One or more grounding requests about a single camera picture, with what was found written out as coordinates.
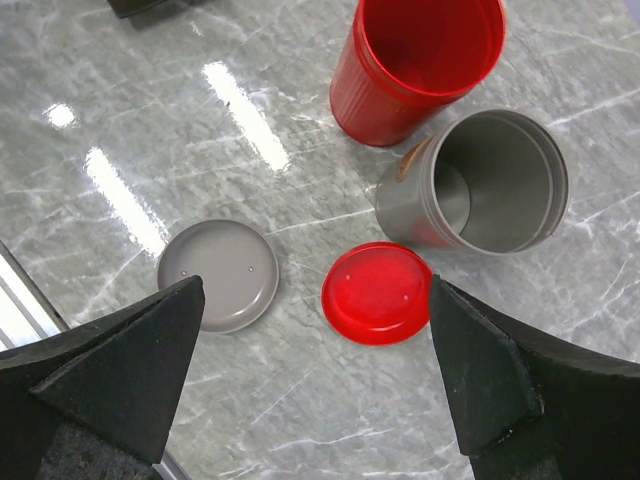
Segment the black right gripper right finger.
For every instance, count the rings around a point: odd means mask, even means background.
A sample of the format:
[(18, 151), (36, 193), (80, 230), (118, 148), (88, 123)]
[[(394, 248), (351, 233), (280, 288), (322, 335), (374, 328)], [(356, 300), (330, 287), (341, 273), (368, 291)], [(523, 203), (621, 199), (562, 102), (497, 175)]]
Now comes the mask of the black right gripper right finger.
[(439, 276), (430, 317), (475, 478), (638, 478), (638, 364), (547, 334)]

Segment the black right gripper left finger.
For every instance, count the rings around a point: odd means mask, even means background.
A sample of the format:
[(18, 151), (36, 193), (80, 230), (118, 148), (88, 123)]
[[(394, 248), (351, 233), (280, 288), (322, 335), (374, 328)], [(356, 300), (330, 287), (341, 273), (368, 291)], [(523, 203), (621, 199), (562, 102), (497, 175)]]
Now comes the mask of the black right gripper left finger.
[(2, 478), (158, 478), (204, 307), (194, 275), (2, 352)]

